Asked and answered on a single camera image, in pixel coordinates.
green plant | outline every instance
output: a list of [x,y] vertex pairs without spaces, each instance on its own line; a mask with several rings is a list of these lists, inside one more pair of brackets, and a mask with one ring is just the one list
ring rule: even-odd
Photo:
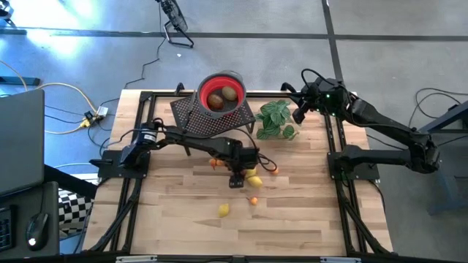
[[258,129],[257,139],[266,140],[270,136],[276,136],[280,133],[284,138],[294,139],[298,132],[295,132],[292,125],[286,125],[282,129],[286,123],[293,123],[290,109],[287,108],[289,104],[289,102],[280,99],[277,102],[269,102],[260,108],[261,113],[258,113],[255,118],[263,122],[263,129]]

white cable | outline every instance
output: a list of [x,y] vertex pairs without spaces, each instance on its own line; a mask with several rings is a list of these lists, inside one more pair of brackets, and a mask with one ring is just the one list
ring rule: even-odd
[[93,165],[93,164],[90,164],[90,163],[60,164],[53,168],[68,167],[68,166],[75,166],[75,165]]
[[[15,69],[13,69],[9,64],[7,64],[6,62],[4,61],[1,61],[0,60],[0,63],[2,63],[3,65],[7,66],[8,68],[10,68],[21,80],[21,82],[23,83],[23,86],[24,86],[24,90],[25,91],[28,91],[28,86],[26,85],[26,82],[24,81],[23,77],[21,77],[20,73],[18,73]],[[70,84],[66,84],[66,83],[47,83],[47,84],[43,84],[39,87],[37,87],[36,89],[38,88],[45,88],[47,86],[50,86],[50,85],[61,85],[61,86],[65,86],[65,87],[68,87],[68,88],[73,88],[75,89],[76,91],[78,91],[81,96],[83,96],[83,98],[85,98],[86,102],[88,102],[88,105],[89,107],[93,110],[93,113],[94,115],[97,115],[97,110],[96,108],[93,106],[93,104],[91,103],[91,101],[89,100],[89,98],[77,87],[73,86],[73,85],[70,85]],[[79,125],[77,128],[73,129],[73,130],[70,130],[70,131],[48,131],[48,130],[44,130],[44,132],[48,133],[48,134],[71,134],[73,132],[76,132],[80,129],[82,129],[83,127],[81,125]]]

floor stripe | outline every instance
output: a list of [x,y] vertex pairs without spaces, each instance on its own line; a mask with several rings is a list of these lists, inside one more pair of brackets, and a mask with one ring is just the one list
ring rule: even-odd
[[[325,23],[331,21],[331,16],[325,16]],[[17,27],[17,29],[0,29],[0,34],[26,35],[28,30],[49,31],[55,37],[161,37],[161,32],[141,31],[102,31],[62,28]],[[468,36],[397,36],[397,35],[362,35],[362,34],[289,34],[289,33],[205,33],[189,32],[193,38],[219,39],[335,39],[356,41],[416,41],[416,42],[468,42]],[[182,37],[180,33],[170,33],[171,37]]]
[[[333,22],[331,21],[330,7],[328,0],[322,0],[323,15],[325,16],[325,25],[327,27],[328,36],[334,36]],[[338,48],[336,46],[336,39],[334,37],[328,38],[330,44],[331,62],[337,80],[343,80],[343,73],[341,71],[341,64],[339,63]]]

leaf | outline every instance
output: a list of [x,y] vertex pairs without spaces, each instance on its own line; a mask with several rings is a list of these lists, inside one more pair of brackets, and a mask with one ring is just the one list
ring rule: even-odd
[[265,116],[262,114],[262,113],[258,113],[256,116],[255,116],[255,119],[257,121],[263,121],[265,119]]
[[280,122],[282,122],[283,117],[281,116],[281,113],[279,112],[274,112],[271,113],[270,119],[275,123],[276,125],[279,125]]
[[285,125],[285,124],[286,124],[286,119],[283,118],[283,117],[281,117],[281,119],[280,119],[278,125],[283,126],[283,125]]
[[291,125],[286,126],[283,130],[283,136],[286,138],[289,138],[293,135],[294,135],[294,127],[292,127]]
[[268,139],[268,137],[270,137],[270,135],[268,135],[264,129],[258,129],[257,131],[257,139],[259,140],[266,140]]
[[293,140],[296,135],[298,135],[299,132],[294,133],[291,137],[287,138],[288,140]]
[[267,129],[269,126],[271,126],[271,124],[273,124],[273,121],[271,121],[270,116],[265,117],[265,118],[263,119],[263,128],[264,128],[264,129]]
[[260,108],[263,115],[270,115],[277,109],[276,102],[269,102]]
[[281,115],[283,115],[283,117],[285,117],[285,118],[288,118],[289,116],[291,116],[290,109],[288,109],[287,107],[285,107],[285,108],[281,111]]
[[278,135],[280,131],[281,129],[278,125],[272,125],[265,129],[265,133],[268,135]]
[[286,102],[285,100],[283,99],[280,99],[276,105],[278,106],[278,109],[281,111],[283,110],[287,105],[289,105],[290,103],[289,102]]

checkered cloth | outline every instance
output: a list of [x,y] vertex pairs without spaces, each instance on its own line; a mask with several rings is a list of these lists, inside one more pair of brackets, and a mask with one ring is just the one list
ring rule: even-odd
[[58,223],[61,236],[68,236],[83,231],[85,217],[93,200],[75,193],[60,193],[58,198]]

